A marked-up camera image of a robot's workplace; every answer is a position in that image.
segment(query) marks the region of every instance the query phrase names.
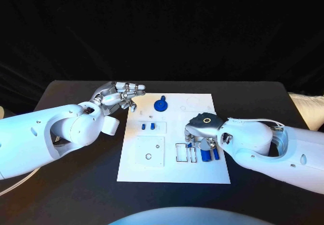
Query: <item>blue part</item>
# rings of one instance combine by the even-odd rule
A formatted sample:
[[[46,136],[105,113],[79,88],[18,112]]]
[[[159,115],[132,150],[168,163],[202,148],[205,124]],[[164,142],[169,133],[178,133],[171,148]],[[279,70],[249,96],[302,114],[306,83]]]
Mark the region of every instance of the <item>blue part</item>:
[[[202,160],[202,162],[211,161],[210,150],[208,150],[208,151],[202,151],[202,150],[200,149],[200,153],[201,153],[201,160]]]
[[[155,101],[154,109],[158,112],[165,111],[165,109],[166,109],[166,102],[165,102],[165,96],[164,95],[161,96],[161,99]]]
[[[214,160],[218,160],[217,148],[213,149],[214,152]]]

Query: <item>robotic hand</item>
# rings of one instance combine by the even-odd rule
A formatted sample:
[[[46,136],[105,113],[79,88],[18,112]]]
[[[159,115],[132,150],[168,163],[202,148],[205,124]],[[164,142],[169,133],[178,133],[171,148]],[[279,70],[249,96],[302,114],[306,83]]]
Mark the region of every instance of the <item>robotic hand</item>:
[[[260,121],[272,122],[267,127]],[[226,122],[210,113],[198,114],[184,128],[185,142],[201,150],[218,147],[236,163],[272,178],[324,194],[324,133],[283,126],[266,119]],[[270,157],[270,142],[277,156]]]
[[[87,102],[64,105],[0,120],[0,180],[24,174],[89,145],[99,132],[113,135],[119,121],[109,115],[120,107],[135,111],[130,98],[145,86],[107,82]],[[51,141],[50,132],[61,140]]]

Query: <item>black table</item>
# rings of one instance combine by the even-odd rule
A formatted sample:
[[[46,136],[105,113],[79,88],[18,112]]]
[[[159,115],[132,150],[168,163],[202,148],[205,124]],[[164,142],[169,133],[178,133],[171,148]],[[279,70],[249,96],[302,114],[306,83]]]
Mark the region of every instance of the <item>black table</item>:
[[[35,110],[87,101],[103,83],[51,82]],[[146,86],[146,92],[211,93],[223,117],[267,118],[306,128],[280,83],[136,83]],[[115,136],[100,134],[89,146],[43,166],[0,197],[1,224],[102,225],[143,210],[171,206],[228,210],[274,224],[322,223],[324,195],[244,169],[227,154],[230,185],[116,182],[126,113],[120,109],[113,113],[119,120]],[[1,187],[21,177],[1,180]]]

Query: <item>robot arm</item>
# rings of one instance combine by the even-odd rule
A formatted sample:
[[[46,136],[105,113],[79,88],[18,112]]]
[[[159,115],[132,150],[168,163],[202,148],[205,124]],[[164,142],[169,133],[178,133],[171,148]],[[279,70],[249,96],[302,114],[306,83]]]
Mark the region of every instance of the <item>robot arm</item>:
[[[267,127],[260,121],[270,121]],[[226,122],[210,114],[197,115],[185,125],[185,141],[202,137],[194,146],[201,150],[218,147],[236,163],[272,178],[324,194],[324,133],[283,126],[272,120],[238,120]],[[270,142],[276,144],[277,156],[269,157]]]
[[[113,135],[119,121],[109,115],[120,107],[135,111],[130,98],[145,86],[107,82],[87,102],[64,105],[0,120],[0,180],[24,174],[89,145],[99,132]],[[50,132],[61,138],[53,143]]]

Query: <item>white cable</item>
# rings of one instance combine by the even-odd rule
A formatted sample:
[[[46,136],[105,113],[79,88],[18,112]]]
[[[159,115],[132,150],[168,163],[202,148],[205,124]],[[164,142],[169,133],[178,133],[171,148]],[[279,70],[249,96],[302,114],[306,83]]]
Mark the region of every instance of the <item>white cable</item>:
[[[285,126],[282,123],[273,121],[273,120],[269,120],[269,119],[233,119],[233,118],[228,118],[228,120],[237,120],[237,121],[267,121],[267,122],[273,122],[276,124],[276,126]]]
[[[0,192],[0,196],[10,192],[37,172],[40,168],[34,169],[34,171],[11,186],[8,187],[4,191]]]

